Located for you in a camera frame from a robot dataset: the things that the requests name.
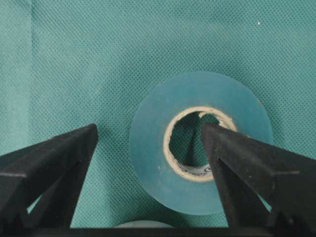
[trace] teal textured cloth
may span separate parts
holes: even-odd
[[[315,12],[314,0],[1,0],[0,154],[94,122],[73,227],[226,225],[223,213],[177,213],[142,189],[133,115],[166,79],[214,71],[256,94],[277,146],[315,158]]]

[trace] tape roll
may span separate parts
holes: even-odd
[[[131,221],[115,228],[172,228],[172,226],[158,221]]]
[[[272,144],[267,113],[240,82],[211,72],[176,76],[141,103],[130,130],[130,155],[138,179],[157,201],[175,211],[206,215],[223,210],[209,165],[181,164],[169,149],[172,129],[185,115],[213,114],[219,125]]]

